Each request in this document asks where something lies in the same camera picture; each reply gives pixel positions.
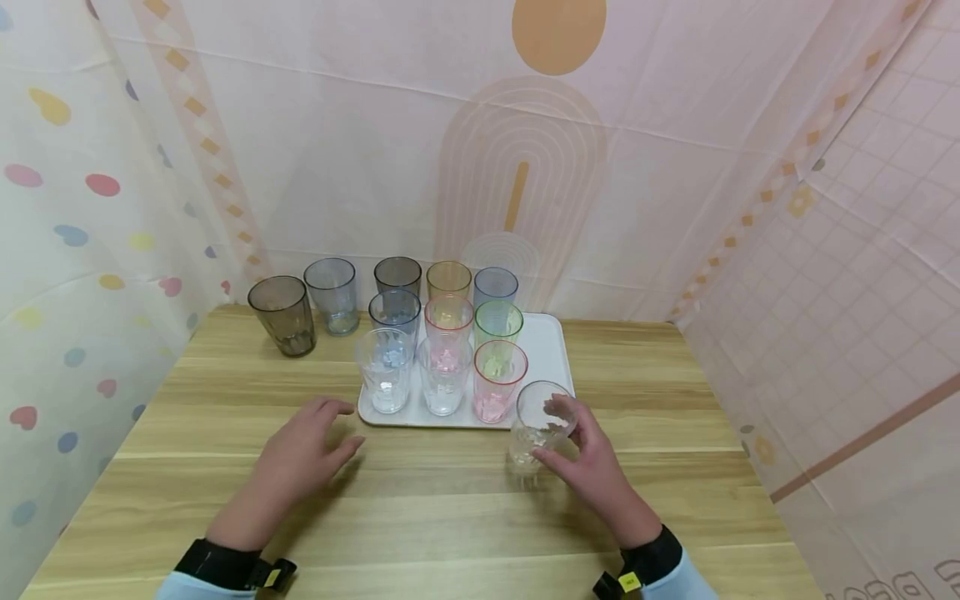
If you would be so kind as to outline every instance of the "drinking glass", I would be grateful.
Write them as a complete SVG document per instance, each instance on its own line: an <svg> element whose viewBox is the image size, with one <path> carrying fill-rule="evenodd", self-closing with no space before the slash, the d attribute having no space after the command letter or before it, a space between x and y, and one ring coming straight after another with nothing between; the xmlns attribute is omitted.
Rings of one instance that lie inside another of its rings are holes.
<svg viewBox="0 0 960 600"><path fill-rule="evenodd" d="M477 308L473 322L473 340L477 346L490 340L516 342L523 328L523 313L505 300L484 302Z"/></svg>
<svg viewBox="0 0 960 600"><path fill-rule="evenodd" d="M330 335L349 335L360 325L356 273L343 258L318 260L303 272L310 298Z"/></svg>
<svg viewBox="0 0 960 600"><path fill-rule="evenodd" d="M482 306L490 300L513 302L519 288L516 276L500 267L487 267L473 278L473 305Z"/></svg>
<svg viewBox="0 0 960 600"><path fill-rule="evenodd" d="M317 345L306 286L296 277L267 277L247 294L256 318L287 356L303 356Z"/></svg>
<svg viewBox="0 0 960 600"><path fill-rule="evenodd" d="M535 447L552 450L577 426L576 401L553 381L532 381L516 397L516 420L511 427L511 465L517 472L536 472L540 463Z"/></svg>
<svg viewBox="0 0 960 600"><path fill-rule="evenodd" d="M510 412L516 384L527 374L527 355L519 346L492 340L473 357L473 413L484 423L501 422Z"/></svg>
<svg viewBox="0 0 960 600"><path fill-rule="evenodd" d="M457 412L467 391L467 377L473 362L473 346L469 338L456 345L437 348L430 338L417 348L420 363L420 384L426 408L438 417Z"/></svg>
<svg viewBox="0 0 960 600"><path fill-rule="evenodd" d="M374 409L390 415L406 405L414 364L413 338L389 327L368 331L357 342L356 360Z"/></svg>
<svg viewBox="0 0 960 600"><path fill-rule="evenodd" d="M457 346L461 339L470 337L473 323L473 305L462 296L437 296L423 309L426 319L426 337L437 348Z"/></svg>
<svg viewBox="0 0 960 600"><path fill-rule="evenodd" d="M441 294L467 297L473 273L456 260L434 263L426 270L426 292L431 300Z"/></svg>
<svg viewBox="0 0 960 600"><path fill-rule="evenodd" d="M414 346L420 334L420 299L399 288L387 289L370 300L374 327L399 329L410 336Z"/></svg>
<svg viewBox="0 0 960 600"><path fill-rule="evenodd" d="M385 292L391 288L402 288L417 298L420 297L420 276L423 269L419 262L406 256L384 258L373 267L376 279L376 291Z"/></svg>

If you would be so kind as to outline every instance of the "left hand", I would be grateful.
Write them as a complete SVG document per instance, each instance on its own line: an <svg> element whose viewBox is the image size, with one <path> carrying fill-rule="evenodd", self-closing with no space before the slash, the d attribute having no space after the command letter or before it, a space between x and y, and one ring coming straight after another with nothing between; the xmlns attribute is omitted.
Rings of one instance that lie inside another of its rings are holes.
<svg viewBox="0 0 960 600"><path fill-rule="evenodd" d="M250 480L210 524L206 538L235 550L262 550L287 514L325 486L365 441L356 436L335 448L326 434L352 404L327 397L307 402L263 447Z"/></svg>

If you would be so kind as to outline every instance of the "hand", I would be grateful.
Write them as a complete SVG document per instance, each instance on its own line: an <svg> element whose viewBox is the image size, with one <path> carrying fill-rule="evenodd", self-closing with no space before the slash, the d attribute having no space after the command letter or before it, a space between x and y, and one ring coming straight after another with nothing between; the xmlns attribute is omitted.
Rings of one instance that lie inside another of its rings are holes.
<svg viewBox="0 0 960 600"><path fill-rule="evenodd" d="M353 405L333 398L307 402L263 447L247 483L206 531L206 538L234 550L262 550L287 514L327 483L364 442L362 437L326 447L326 433Z"/></svg>
<svg viewBox="0 0 960 600"><path fill-rule="evenodd" d="M662 524L653 509L634 492L620 463L616 460L610 438L600 428L586 404L569 396L554 394L548 400L555 410L572 410L577 426L570 434L580 448L580 456L569 461L553 450L535 448L534 456L555 472L600 517L623 549L631 549L653 541Z"/></svg>

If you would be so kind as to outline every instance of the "black wristband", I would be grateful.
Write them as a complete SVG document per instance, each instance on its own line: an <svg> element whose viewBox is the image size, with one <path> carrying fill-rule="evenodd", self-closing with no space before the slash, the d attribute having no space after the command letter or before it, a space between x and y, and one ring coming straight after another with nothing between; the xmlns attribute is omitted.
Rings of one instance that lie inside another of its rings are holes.
<svg viewBox="0 0 960 600"><path fill-rule="evenodd" d="M604 572L593 586L593 593L601 600L616 600L630 589L649 586L672 573L684 557L684 547L666 525L657 538L630 550L620 550L623 568L619 578ZM632 588L624 588L624 581L631 581Z"/></svg>
<svg viewBox="0 0 960 600"><path fill-rule="evenodd" d="M644 586L649 586L680 566L684 547L673 532L663 525L663 530L655 540L632 550L621 550L620 556L623 557L620 575L633 571Z"/></svg>
<svg viewBox="0 0 960 600"><path fill-rule="evenodd" d="M204 539L194 540L174 570L223 589L283 591L297 566L284 559L270 564L260 560L259 550L244 552Z"/></svg>

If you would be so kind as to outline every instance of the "white tray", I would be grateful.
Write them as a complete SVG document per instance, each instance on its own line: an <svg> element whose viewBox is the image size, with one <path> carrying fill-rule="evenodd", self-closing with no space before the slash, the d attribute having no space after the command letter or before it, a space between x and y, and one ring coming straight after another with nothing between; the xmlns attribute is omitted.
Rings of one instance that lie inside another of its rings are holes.
<svg viewBox="0 0 960 600"><path fill-rule="evenodd" d="M420 317L420 340L426 339L425 325ZM516 386L514 399L520 389L531 381L546 379L559 383L573 391L573 379L570 377L570 364L566 360L566 344L564 330L560 322L550 315L540 313L523 313L523 329L516 344L523 348L529 361L529 369ZM516 417L516 410L510 409L507 417L499 423L484 423L473 415L473 374L467 380L467 393L460 403L460 408L452 415L437 417L426 409L426 400L420 390L420 368L414 365L411 382L410 397L407 404L399 411L384 415L377 412L367 395L367 387L360 389L360 398L357 400L360 419L369 425L388 425L394 427L472 427L477 429L510 429Z"/></svg>

